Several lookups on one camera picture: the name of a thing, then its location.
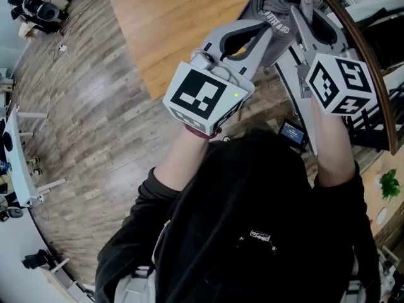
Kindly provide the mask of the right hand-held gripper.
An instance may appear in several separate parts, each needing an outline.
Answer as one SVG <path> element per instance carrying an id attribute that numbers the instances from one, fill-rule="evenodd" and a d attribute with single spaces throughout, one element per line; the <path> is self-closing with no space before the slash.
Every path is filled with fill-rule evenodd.
<path id="1" fill-rule="evenodd" d="M 314 98 L 326 114 L 357 116 L 376 103 L 367 64 L 348 46 L 342 30 L 322 11 L 314 10 L 314 35 L 302 11 L 292 6 L 290 19 L 301 40 L 304 60 L 297 66 L 300 96 Z"/>

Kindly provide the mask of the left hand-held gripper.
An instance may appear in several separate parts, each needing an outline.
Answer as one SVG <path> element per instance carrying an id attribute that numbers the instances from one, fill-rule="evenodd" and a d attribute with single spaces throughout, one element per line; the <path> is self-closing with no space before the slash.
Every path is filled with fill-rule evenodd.
<path id="1" fill-rule="evenodd" d="M 202 43 L 203 50 L 194 50 L 189 62 L 179 63 L 164 106 L 176 119 L 211 136 L 255 91 L 248 79 L 259 68 L 272 37 L 269 23 L 260 20 L 214 28 Z"/>

